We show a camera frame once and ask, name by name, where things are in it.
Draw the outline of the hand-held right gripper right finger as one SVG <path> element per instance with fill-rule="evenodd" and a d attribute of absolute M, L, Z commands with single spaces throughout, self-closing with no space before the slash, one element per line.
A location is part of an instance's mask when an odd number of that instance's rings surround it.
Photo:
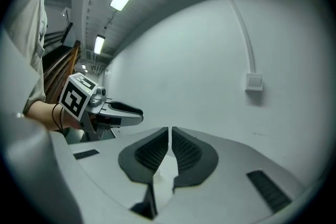
<path fill-rule="evenodd" d="M 172 151 L 177 162 L 178 175 L 172 191 L 196 187 L 206 181 L 218 165 L 218 152 L 207 141 L 204 132 L 172 127 Z"/>

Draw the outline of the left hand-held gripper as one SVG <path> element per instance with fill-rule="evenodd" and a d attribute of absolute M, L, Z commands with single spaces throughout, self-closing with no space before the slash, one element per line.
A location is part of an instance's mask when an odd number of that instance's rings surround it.
<path fill-rule="evenodd" d="M 102 139 L 106 130 L 142 123 L 143 111 L 132 105 L 111 101 L 106 89 L 82 73 L 68 77 L 59 104 L 80 125 L 88 141 Z"/>

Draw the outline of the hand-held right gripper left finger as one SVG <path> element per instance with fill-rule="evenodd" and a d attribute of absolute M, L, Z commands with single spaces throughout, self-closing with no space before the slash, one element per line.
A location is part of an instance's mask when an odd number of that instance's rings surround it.
<path fill-rule="evenodd" d="M 150 131 L 145 138 L 125 147 L 118 156 L 119 166 L 129 180 L 146 185 L 143 200 L 133 205 L 131 211 L 148 219 L 154 219 L 158 214 L 153 176 L 167 154 L 168 144 L 169 128 L 163 127 Z"/>

